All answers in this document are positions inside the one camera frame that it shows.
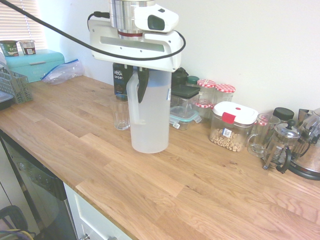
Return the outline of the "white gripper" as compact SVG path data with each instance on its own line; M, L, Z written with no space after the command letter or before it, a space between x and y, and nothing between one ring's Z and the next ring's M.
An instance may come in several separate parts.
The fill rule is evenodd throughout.
M174 72L181 64L182 37L177 31L156 33L145 31L142 40L125 40L118 36L118 30L109 21L89 20L90 45L102 51L117 55L109 56L92 50L97 60L124 64L125 72L130 66L159 71ZM148 82L149 70L137 70L138 102L143 101Z

